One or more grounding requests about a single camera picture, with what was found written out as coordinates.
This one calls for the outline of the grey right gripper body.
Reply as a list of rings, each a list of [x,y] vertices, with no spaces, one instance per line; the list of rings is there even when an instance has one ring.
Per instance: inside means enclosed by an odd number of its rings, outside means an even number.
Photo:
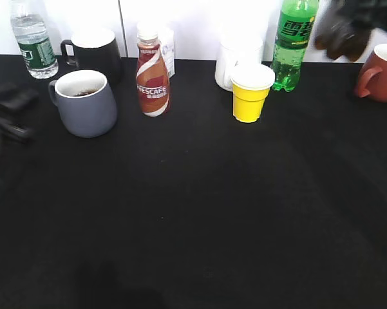
[[[337,15],[342,19],[340,28],[380,28],[387,32],[387,1],[337,1]]]

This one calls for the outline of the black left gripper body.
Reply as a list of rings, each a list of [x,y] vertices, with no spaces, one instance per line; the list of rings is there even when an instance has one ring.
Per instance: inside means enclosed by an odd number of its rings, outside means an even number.
[[[0,84],[0,132],[7,138],[22,144],[32,139],[33,130],[18,123],[18,118],[39,98],[32,88],[20,88],[6,82]]]

